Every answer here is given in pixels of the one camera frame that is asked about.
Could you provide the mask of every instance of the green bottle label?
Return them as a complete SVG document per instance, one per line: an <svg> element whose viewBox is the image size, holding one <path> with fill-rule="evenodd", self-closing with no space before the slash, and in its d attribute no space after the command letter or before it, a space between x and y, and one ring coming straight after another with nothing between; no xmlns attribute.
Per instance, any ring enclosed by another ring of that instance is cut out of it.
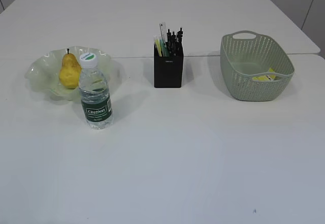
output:
<svg viewBox="0 0 325 224"><path fill-rule="evenodd" d="M112 115L112 109L109 111L109 109L112 108L109 96L99 104L87 104L83 101L81 101L81 104L86 118L89 121L104 121Z"/></svg>
<svg viewBox="0 0 325 224"><path fill-rule="evenodd" d="M91 55L91 56L87 57L86 60L91 60L91 59L93 59L93 57L94 57L94 55Z"/></svg>

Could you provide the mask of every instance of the pen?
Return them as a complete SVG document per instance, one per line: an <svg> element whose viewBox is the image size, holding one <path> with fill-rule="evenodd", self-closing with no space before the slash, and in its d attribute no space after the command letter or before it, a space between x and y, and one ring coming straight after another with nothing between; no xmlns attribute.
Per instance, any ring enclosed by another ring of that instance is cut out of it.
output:
<svg viewBox="0 0 325 224"><path fill-rule="evenodd" d="M172 35L172 53L174 56L176 56L176 35L174 31Z"/></svg>
<svg viewBox="0 0 325 224"><path fill-rule="evenodd" d="M163 43L163 46L164 46L165 56L168 57L169 53L168 53L168 49L167 49L167 43L165 43L164 41L162 43Z"/></svg>
<svg viewBox="0 0 325 224"><path fill-rule="evenodd" d="M161 53L163 56L168 56L167 55L167 51L165 49L165 42L163 41L163 39L161 39L161 37L159 37L159 44L160 44L160 48L161 48Z"/></svg>
<svg viewBox="0 0 325 224"><path fill-rule="evenodd" d="M157 36L154 36L153 39L154 39L154 45L155 45L155 47L156 47L156 49L158 51L159 56L162 56L161 55L161 47L160 47L159 39L157 38Z"/></svg>
<svg viewBox="0 0 325 224"><path fill-rule="evenodd" d="M167 33L167 44L168 44L169 55L171 55L171 53L172 53L172 34L171 34L170 29L168 30L168 33Z"/></svg>
<svg viewBox="0 0 325 224"><path fill-rule="evenodd" d="M177 32L177 42L182 43L182 38L183 38L183 30L182 30L182 27L181 27L181 30L179 30Z"/></svg>

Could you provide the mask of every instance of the basket handle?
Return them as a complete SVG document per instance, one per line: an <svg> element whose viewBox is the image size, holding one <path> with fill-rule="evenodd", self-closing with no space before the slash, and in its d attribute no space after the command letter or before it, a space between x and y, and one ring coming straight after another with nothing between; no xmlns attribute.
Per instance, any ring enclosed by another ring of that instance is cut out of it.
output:
<svg viewBox="0 0 325 224"><path fill-rule="evenodd" d="M235 33L233 33L233 34L230 34L230 36L231 36L234 40L242 40L242 39L236 39L236 38L234 38L235 35L239 35L239 34L251 34L251 35L255 35L255 38L248 39L248 40L254 40L254 39L256 39L257 37L260 37L260 36L261 36L260 34L255 33L255 32L253 32L253 31L249 31L249 30L238 31L238 32L235 32Z"/></svg>
<svg viewBox="0 0 325 224"><path fill-rule="evenodd" d="M246 75L246 76L251 78L251 79L252 78L257 78L257 77L260 77L260 76L276 76L276 77L279 77L280 79L283 79L283 78L290 77L291 74L285 75L285 74L281 74L281 73L266 72L266 73L258 73L258 74Z"/></svg>

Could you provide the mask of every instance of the yellow object in basket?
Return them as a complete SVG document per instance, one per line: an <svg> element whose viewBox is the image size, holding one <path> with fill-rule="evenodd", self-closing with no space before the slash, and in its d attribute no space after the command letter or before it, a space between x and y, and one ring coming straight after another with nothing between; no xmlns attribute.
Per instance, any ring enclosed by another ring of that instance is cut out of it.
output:
<svg viewBox="0 0 325 224"><path fill-rule="evenodd" d="M273 73L274 70L270 68L268 70L269 73ZM254 81L273 81L276 78L276 75L264 75L264 76L259 76L259 77L253 77Z"/></svg>

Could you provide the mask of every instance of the black pen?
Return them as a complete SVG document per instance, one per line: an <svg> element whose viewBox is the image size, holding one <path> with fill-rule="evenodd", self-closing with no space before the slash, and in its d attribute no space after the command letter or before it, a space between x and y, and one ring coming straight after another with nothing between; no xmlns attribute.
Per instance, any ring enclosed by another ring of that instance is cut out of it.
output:
<svg viewBox="0 0 325 224"><path fill-rule="evenodd" d="M183 38L183 30L182 30L182 27L181 27L181 30L177 32L177 41L178 43L182 43L182 38Z"/></svg>
<svg viewBox="0 0 325 224"><path fill-rule="evenodd" d="M176 35L175 35L174 31L173 31L173 35L172 35L172 52L173 52L173 55L176 56Z"/></svg>
<svg viewBox="0 0 325 224"><path fill-rule="evenodd" d="M171 34L170 29L168 30L168 33L167 33L167 45L168 45L169 55L171 55L172 54L172 34Z"/></svg>

